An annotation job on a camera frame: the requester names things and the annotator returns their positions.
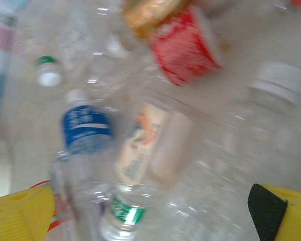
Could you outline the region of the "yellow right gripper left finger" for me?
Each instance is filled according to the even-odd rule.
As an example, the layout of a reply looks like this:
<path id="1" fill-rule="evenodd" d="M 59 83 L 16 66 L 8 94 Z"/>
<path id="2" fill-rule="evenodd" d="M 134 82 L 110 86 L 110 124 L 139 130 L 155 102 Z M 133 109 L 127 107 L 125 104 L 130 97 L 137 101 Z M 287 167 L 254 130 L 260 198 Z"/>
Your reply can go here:
<path id="1" fill-rule="evenodd" d="M 44 241 L 54 211 L 49 186 L 0 197 L 0 241 Z"/>

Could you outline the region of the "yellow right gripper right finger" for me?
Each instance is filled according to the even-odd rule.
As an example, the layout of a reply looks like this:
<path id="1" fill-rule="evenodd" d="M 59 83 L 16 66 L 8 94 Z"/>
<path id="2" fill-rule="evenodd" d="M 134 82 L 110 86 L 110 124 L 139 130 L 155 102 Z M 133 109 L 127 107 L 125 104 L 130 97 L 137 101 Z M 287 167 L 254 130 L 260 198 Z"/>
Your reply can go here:
<path id="1" fill-rule="evenodd" d="M 301 241 L 301 192 L 254 184 L 247 204 L 260 241 Z"/>

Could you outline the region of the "clear bottle orange red label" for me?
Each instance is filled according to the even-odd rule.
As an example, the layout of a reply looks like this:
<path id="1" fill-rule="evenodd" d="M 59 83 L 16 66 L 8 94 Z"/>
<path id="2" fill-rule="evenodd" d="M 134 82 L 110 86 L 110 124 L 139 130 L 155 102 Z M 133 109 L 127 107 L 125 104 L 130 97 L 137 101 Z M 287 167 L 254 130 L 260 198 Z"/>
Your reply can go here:
<path id="1" fill-rule="evenodd" d="M 66 228 L 68 222 L 71 219 L 68 205 L 65 203 L 60 194 L 60 191 L 58 191 L 51 180 L 45 180 L 31 186 L 31 188 L 36 187 L 50 187 L 52 189 L 55 200 L 55 211 L 48 228 L 48 234 L 61 234 L 63 229 Z"/>

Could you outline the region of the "clear bottle blue label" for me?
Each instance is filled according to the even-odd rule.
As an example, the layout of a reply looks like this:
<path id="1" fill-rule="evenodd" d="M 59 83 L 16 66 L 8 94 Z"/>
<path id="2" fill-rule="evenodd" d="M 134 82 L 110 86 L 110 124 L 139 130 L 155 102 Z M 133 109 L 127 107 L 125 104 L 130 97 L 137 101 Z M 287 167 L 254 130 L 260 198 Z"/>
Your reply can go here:
<path id="1" fill-rule="evenodd" d="M 97 228 L 111 198 L 112 131 L 85 90 L 70 90 L 66 104 L 60 119 L 63 151 L 54 169 L 75 220 Z"/>

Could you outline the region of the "large clear bottle white cap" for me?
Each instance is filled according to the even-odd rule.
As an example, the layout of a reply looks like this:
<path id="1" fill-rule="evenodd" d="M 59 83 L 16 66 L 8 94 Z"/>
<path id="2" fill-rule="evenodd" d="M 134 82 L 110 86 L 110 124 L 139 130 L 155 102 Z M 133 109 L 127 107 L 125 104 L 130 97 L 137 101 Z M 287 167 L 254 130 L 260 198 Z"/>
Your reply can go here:
<path id="1" fill-rule="evenodd" d="M 293 123 L 301 103 L 301 70 L 265 62 L 243 98 L 230 100 L 215 115 L 205 142 L 212 157 L 248 173 L 292 174 L 300 140 Z"/>

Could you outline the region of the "small bottle green label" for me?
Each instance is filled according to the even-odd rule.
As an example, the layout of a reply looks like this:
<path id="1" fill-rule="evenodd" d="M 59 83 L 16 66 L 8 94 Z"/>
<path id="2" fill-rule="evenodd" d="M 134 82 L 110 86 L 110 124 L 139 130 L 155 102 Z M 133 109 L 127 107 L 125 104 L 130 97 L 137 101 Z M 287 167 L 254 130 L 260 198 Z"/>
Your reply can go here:
<path id="1" fill-rule="evenodd" d="M 58 86 L 63 82 L 63 74 L 57 58 L 45 55 L 35 60 L 37 80 L 44 87 Z"/>

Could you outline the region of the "clear bottle pale yellow label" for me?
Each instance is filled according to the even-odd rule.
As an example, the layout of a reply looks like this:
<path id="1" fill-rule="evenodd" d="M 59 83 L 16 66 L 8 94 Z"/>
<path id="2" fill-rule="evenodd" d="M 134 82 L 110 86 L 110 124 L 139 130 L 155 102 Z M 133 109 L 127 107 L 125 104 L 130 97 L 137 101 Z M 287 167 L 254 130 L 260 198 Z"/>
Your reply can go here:
<path id="1" fill-rule="evenodd" d="M 115 162 L 120 183 L 142 184 L 145 178 L 170 183 L 182 167 L 195 120 L 179 109 L 144 102 Z"/>

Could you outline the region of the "clear square plastic package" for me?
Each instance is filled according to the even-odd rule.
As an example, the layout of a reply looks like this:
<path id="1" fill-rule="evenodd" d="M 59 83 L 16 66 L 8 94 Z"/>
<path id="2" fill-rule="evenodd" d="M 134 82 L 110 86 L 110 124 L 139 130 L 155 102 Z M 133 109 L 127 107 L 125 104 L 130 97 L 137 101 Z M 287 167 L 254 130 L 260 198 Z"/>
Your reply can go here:
<path id="1" fill-rule="evenodd" d="M 85 15 L 81 11 L 69 12 L 58 33 L 57 43 L 61 60 L 67 71 L 79 69 L 88 62 L 92 36 Z"/>

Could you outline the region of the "red box carton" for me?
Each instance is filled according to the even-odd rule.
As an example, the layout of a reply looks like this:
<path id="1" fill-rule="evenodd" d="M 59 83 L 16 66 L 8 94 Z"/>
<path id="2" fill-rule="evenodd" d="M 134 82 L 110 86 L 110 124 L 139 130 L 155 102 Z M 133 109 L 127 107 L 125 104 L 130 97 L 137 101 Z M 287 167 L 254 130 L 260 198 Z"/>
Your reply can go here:
<path id="1" fill-rule="evenodd" d="M 164 75 L 177 86 L 222 67 L 219 42 L 209 21 L 195 5 L 162 24 L 149 45 Z"/>

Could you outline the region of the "clear bottle green label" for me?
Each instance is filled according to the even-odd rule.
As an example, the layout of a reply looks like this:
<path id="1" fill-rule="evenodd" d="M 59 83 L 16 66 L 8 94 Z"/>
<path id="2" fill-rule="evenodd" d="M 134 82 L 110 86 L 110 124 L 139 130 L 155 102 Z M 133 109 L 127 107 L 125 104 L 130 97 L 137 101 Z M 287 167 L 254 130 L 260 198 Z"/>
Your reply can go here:
<path id="1" fill-rule="evenodd" d="M 100 222 L 106 241 L 132 241 L 147 211 L 142 185 L 118 185 Z"/>

